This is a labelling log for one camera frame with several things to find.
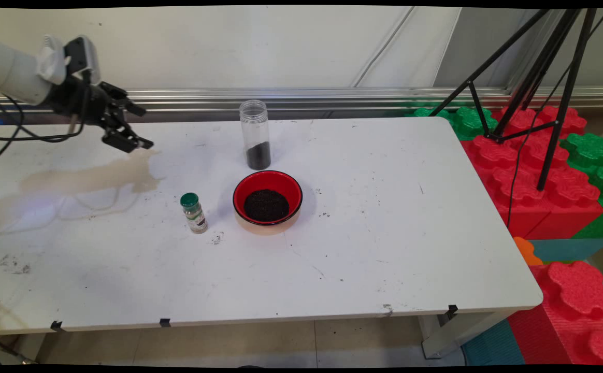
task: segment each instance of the black tripod leg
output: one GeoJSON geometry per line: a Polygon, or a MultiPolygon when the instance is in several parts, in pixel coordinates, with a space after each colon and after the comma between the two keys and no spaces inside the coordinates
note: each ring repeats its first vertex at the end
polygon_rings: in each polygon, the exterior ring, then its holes
{"type": "Polygon", "coordinates": [[[557,120],[555,120],[555,127],[553,127],[552,135],[550,136],[548,151],[545,154],[545,159],[543,160],[543,168],[541,169],[541,175],[539,176],[539,183],[536,186],[536,189],[539,191],[543,191],[543,188],[545,188],[545,181],[548,178],[548,172],[550,172],[552,157],[555,155],[555,148],[557,147],[557,141],[559,140],[559,133],[562,130],[564,117],[566,116],[566,111],[569,108],[569,100],[571,99],[571,94],[573,93],[573,87],[576,85],[578,70],[583,59],[583,54],[585,53],[587,40],[590,38],[591,26],[594,23],[595,15],[596,8],[589,8],[585,14],[585,22],[583,22],[583,28],[580,30],[580,36],[576,45],[576,52],[573,54],[573,61],[571,61],[571,70],[569,71],[569,76],[566,78],[562,102],[559,104],[559,110],[557,111],[557,120]]]}
{"type": "Polygon", "coordinates": [[[502,116],[500,123],[493,131],[493,134],[496,137],[501,136],[505,131],[505,127],[507,127],[508,121],[511,119],[513,113],[515,113],[515,110],[520,105],[524,94],[526,94],[527,91],[529,91],[529,88],[532,87],[532,83],[538,76],[539,71],[541,71],[541,67],[543,66],[544,62],[546,61],[548,56],[550,56],[550,53],[554,50],[554,47],[557,41],[559,40],[560,36],[562,36],[562,34],[564,33],[564,30],[573,26],[573,22],[576,20],[576,12],[579,11],[580,9],[567,9],[564,11],[562,18],[559,20],[557,27],[555,27],[552,34],[550,35],[550,38],[548,38],[548,42],[546,42],[545,46],[543,46],[543,49],[541,50],[539,56],[536,58],[534,65],[532,65],[532,68],[529,70],[529,73],[527,73],[527,76],[521,83],[518,91],[511,98],[505,115],[502,116]]]}
{"type": "Polygon", "coordinates": [[[534,98],[534,94],[536,94],[536,90],[539,89],[539,86],[541,85],[541,82],[543,81],[545,74],[548,72],[550,65],[552,65],[552,62],[555,59],[555,56],[557,56],[557,52],[559,52],[559,49],[562,47],[562,44],[564,44],[566,35],[569,35],[570,30],[571,30],[570,27],[566,28],[564,30],[564,33],[562,34],[562,36],[560,36],[559,40],[557,41],[557,44],[555,45],[555,48],[552,50],[552,52],[550,52],[547,59],[543,62],[543,67],[541,67],[541,71],[536,76],[536,81],[532,85],[532,89],[529,92],[527,92],[527,97],[525,97],[525,99],[522,101],[522,106],[521,106],[522,110],[527,109],[527,107],[529,106],[529,103],[532,102],[532,99],[534,98]]]}
{"type": "Polygon", "coordinates": [[[512,35],[503,45],[502,47],[500,47],[498,50],[496,50],[492,56],[490,56],[485,62],[483,62],[483,64],[481,64],[481,66],[479,66],[479,68],[477,68],[476,71],[474,71],[474,73],[472,73],[467,79],[465,79],[465,82],[461,83],[461,85],[458,86],[458,88],[456,88],[455,91],[453,91],[449,97],[447,97],[441,104],[439,104],[439,106],[437,106],[437,108],[435,108],[433,110],[432,113],[430,113],[430,117],[434,117],[437,115],[437,113],[439,113],[442,109],[444,109],[444,107],[446,107],[449,102],[451,102],[451,100],[453,100],[454,98],[456,98],[457,95],[460,94],[460,92],[462,92],[465,87],[467,87],[469,82],[474,81],[474,79],[476,79],[479,75],[481,75],[481,73],[484,72],[484,70],[486,70],[488,68],[488,66],[491,66],[491,64],[498,59],[499,56],[501,56],[504,52],[507,51],[507,49],[509,49],[509,47],[511,45],[513,45],[513,43],[515,43],[515,41],[517,41],[520,36],[524,35],[527,30],[529,30],[532,26],[534,26],[534,24],[536,24],[536,22],[541,19],[541,17],[543,17],[543,15],[545,15],[548,12],[547,9],[540,9],[538,12],[536,12],[536,14],[534,16],[532,16],[532,18],[529,19],[529,21],[527,21],[525,24],[523,24],[523,26],[518,30],[515,31],[515,34],[512,35]]]}
{"type": "Polygon", "coordinates": [[[483,109],[481,108],[481,102],[479,102],[479,96],[477,95],[477,88],[474,88],[474,83],[469,82],[469,91],[472,93],[472,99],[474,99],[474,105],[477,107],[477,113],[479,113],[479,120],[481,120],[481,126],[483,127],[484,137],[489,137],[490,131],[488,129],[488,123],[486,123],[486,116],[483,115],[483,109]]]}

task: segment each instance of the jar label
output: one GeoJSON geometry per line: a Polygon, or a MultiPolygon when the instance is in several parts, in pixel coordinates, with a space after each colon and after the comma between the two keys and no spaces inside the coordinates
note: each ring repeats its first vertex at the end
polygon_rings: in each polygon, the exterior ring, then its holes
{"type": "Polygon", "coordinates": [[[187,217],[187,220],[189,221],[189,225],[192,229],[205,226],[205,215],[202,211],[200,211],[200,213],[193,218],[187,217]]]}

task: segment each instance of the clear plastic jar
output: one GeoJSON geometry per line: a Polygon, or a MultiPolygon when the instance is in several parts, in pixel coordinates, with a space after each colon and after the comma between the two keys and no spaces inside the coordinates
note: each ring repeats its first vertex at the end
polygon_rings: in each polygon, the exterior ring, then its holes
{"type": "Polygon", "coordinates": [[[271,163],[267,106],[258,99],[250,99],[239,106],[239,117],[247,165],[254,170],[264,170],[271,163]]]}
{"type": "Polygon", "coordinates": [[[195,193],[186,193],[179,199],[186,221],[193,233],[203,233],[207,230],[207,220],[203,214],[203,208],[195,193]]]}

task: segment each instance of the tripod stand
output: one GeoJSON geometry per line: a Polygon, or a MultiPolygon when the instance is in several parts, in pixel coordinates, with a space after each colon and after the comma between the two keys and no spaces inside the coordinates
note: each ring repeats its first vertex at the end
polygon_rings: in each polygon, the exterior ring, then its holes
{"type": "Polygon", "coordinates": [[[566,111],[569,108],[569,100],[571,99],[571,94],[573,93],[573,87],[576,85],[576,78],[578,74],[578,70],[580,68],[580,63],[583,58],[583,54],[585,52],[585,47],[588,38],[590,38],[590,32],[592,28],[592,24],[594,23],[594,17],[596,14],[596,8],[590,8],[586,11],[585,21],[583,22],[583,26],[580,31],[580,36],[578,38],[578,42],[576,45],[576,51],[573,54],[573,60],[571,61],[571,65],[569,66],[569,74],[567,78],[566,85],[564,87],[564,92],[562,94],[562,101],[559,104],[559,110],[557,112],[557,118],[555,121],[550,123],[545,123],[543,125],[539,125],[537,127],[532,127],[529,130],[524,130],[521,132],[517,132],[515,134],[503,136],[503,133],[507,127],[508,121],[511,120],[511,117],[515,114],[515,111],[518,109],[520,104],[522,103],[522,109],[526,109],[529,106],[529,102],[532,101],[532,97],[536,93],[536,90],[541,85],[541,81],[543,77],[550,68],[550,65],[555,59],[557,52],[560,47],[562,47],[562,43],[564,43],[564,39],[568,35],[571,27],[573,26],[578,14],[580,14],[581,9],[567,9],[564,11],[562,18],[560,18],[557,26],[553,30],[550,38],[545,43],[545,46],[541,50],[539,56],[536,58],[536,61],[532,65],[532,68],[527,73],[527,76],[524,78],[522,83],[520,83],[519,88],[511,97],[509,102],[507,111],[502,116],[497,127],[490,132],[488,125],[486,125],[486,119],[483,115],[483,110],[481,108],[481,103],[479,102],[479,97],[477,97],[477,90],[474,87],[474,79],[477,78],[484,70],[486,70],[499,56],[501,56],[507,49],[517,41],[520,36],[524,35],[534,24],[539,21],[545,15],[548,10],[541,9],[536,14],[527,21],[520,30],[516,31],[514,35],[512,35],[505,44],[502,45],[498,50],[494,52],[492,56],[490,56],[486,62],[484,62],[479,68],[477,68],[474,73],[472,73],[465,82],[461,83],[461,85],[456,88],[453,93],[449,95],[437,108],[435,108],[430,116],[436,116],[446,105],[448,105],[451,100],[453,100],[457,95],[460,94],[466,87],[469,87],[470,92],[472,93],[472,98],[474,99],[475,106],[477,108],[477,113],[479,113],[479,118],[481,119],[481,125],[483,126],[484,137],[497,141],[499,144],[502,142],[512,139],[514,137],[519,137],[522,135],[526,135],[531,132],[540,131],[546,128],[552,127],[552,135],[550,137],[550,144],[548,144],[548,151],[545,154],[545,159],[543,160],[543,167],[541,168],[541,175],[539,177],[538,184],[536,189],[539,191],[543,191],[545,187],[545,181],[548,178],[548,172],[550,171],[550,164],[552,162],[552,158],[555,154],[555,148],[557,147],[557,141],[559,140],[559,133],[562,130],[562,125],[564,124],[564,118],[566,116],[566,111]]]}

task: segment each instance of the dark seeds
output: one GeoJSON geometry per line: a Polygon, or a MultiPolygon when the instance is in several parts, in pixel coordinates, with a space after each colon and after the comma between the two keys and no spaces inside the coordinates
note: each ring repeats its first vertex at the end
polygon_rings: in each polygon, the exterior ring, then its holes
{"type": "Polygon", "coordinates": [[[285,218],[290,212],[290,205],[280,193],[269,189],[255,191],[244,202],[247,217],[259,222],[273,222],[285,218]]]}
{"type": "Polygon", "coordinates": [[[264,170],[271,163],[271,155],[269,151],[269,142],[261,142],[260,144],[247,150],[247,164],[254,170],[264,170]]]}

